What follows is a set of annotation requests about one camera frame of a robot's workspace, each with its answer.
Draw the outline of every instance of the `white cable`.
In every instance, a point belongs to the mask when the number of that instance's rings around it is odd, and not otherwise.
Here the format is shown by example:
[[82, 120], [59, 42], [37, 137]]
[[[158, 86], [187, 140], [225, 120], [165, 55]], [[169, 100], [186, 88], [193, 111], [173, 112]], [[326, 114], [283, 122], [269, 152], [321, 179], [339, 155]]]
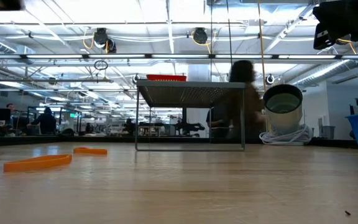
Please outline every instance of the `white cable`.
[[273, 131], [261, 133], [260, 140], [264, 144], [286, 145], [293, 142], [309, 143], [313, 138], [313, 130], [311, 127], [302, 124], [299, 130], [291, 134], [277, 135]]

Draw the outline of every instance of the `ceiling pipe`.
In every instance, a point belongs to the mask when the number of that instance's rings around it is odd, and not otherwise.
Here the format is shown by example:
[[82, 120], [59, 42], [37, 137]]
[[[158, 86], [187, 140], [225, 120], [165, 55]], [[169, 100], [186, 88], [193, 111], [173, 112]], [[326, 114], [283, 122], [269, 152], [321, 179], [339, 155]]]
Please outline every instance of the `ceiling pipe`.
[[327, 80], [337, 74], [352, 70], [358, 66], [355, 60], [341, 60], [339, 62], [330, 63], [329, 65], [321, 65], [314, 69], [301, 74], [287, 82], [291, 85], [302, 85], [303, 87], [311, 86]]
[[275, 37], [274, 39], [269, 43], [268, 46], [266, 46], [264, 52], [267, 54], [269, 51], [271, 51], [282, 39], [284, 39], [290, 32], [292, 32], [297, 25], [299, 25], [304, 18], [307, 18], [311, 15], [313, 12], [314, 5], [307, 6], [294, 20], [289, 26], [286, 26], [284, 29], [282, 29]]

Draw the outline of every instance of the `wall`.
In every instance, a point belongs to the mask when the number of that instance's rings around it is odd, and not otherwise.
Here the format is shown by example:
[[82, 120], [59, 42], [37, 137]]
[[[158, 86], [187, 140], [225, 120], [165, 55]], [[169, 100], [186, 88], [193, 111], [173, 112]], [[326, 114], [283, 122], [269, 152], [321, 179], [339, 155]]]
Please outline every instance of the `wall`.
[[350, 115], [349, 105], [356, 105], [358, 98], [358, 84], [345, 85], [330, 84], [327, 86], [329, 121], [335, 126], [335, 139], [352, 139], [349, 135], [352, 131], [351, 125], [345, 118]]
[[311, 128], [314, 128], [314, 136], [319, 136], [318, 120], [323, 119], [323, 125], [330, 124], [327, 84], [326, 82], [319, 83], [317, 87], [306, 89], [303, 94], [303, 117], [301, 124], [304, 122]]

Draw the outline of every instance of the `table surface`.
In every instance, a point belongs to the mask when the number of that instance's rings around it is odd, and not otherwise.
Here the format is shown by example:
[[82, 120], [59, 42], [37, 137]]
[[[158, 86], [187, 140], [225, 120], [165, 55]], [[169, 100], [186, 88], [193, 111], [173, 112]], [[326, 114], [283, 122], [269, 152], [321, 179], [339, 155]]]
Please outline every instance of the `table surface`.
[[210, 108], [244, 90], [246, 84], [139, 80], [137, 87], [150, 107]]
[[[74, 147], [108, 154], [2, 171], [4, 162], [71, 154]], [[110, 142], [0, 147], [0, 223], [358, 224], [358, 150], [249, 144], [246, 152], [148, 153]]]

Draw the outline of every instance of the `ceiling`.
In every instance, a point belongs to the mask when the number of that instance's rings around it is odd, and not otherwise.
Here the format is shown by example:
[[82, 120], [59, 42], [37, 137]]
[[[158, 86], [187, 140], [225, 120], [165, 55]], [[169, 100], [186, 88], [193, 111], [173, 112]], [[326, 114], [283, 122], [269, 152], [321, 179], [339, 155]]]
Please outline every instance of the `ceiling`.
[[[229, 13], [225, 1], [216, 1], [216, 5], [210, 7], [204, 0], [26, 0], [23, 11], [0, 12], [0, 40], [9, 46], [24, 45], [35, 54], [104, 54], [103, 50], [95, 46], [88, 49], [83, 42], [85, 39], [89, 47], [92, 33], [96, 28], [105, 27], [117, 46], [117, 54], [208, 54], [210, 50], [212, 54], [258, 55], [261, 39], [265, 54], [332, 53], [313, 49], [314, 30], [318, 21], [310, 15], [313, 6], [308, 5], [309, 0], [264, 1], [260, 6], [262, 38], [259, 38], [256, 1], [248, 4], [240, 3], [240, 0], [228, 2]], [[299, 16], [305, 16], [305, 19], [297, 20]], [[196, 27], [205, 29], [209, 45], [195, 44], [191, 33]], [[348, 45], [335, 46], [335, 50], [338, 54], [349, 54], [350, 48]], [[79, 79], [77, 82], [55, 85], [39, 83], [35, 86], [35, 83], [25, 83], [30, 88], [131, 89], [135, 88], [132, 79], [136, 75], [189, 76], [189, 65], [210, 64], [209, 60], [116, 59], [107, 60], [107, 70], [90, 73], [94, 70], [94, 62], [38, 59], [26, 65], [15, 60], [0, 60], [0, 68], [13, 73], [0, 71], [0, 75], [4, 79], [18, 80], [24, 78], [27, 72], [33, 79]], [[261, 88], [262, 64], [260, 60], [254, 62], [258, 74], [255, 85]], [[266, 61], [264, 69], [266, 74], [285, 80], [325, 63], [331, 62], [270, 60]], [[214, 60], [210, 71], [206, 72], [216, 77], [212, 78], [213, 82], [225, 82], [230, 67], [230, 60]], [[80, 81], [103, 77], [111, 82]], [[0, 85], [0, 88], [6, 87], [11, 86]], [[53, 94], [39, 93], [42, 97]], [[85, 101], [76, 94], [66, 96], [70, 100]], [[132, 93], [98, 93], [98, 96], [104, 101], [97, 99], [89, 102], [134, 102]]]

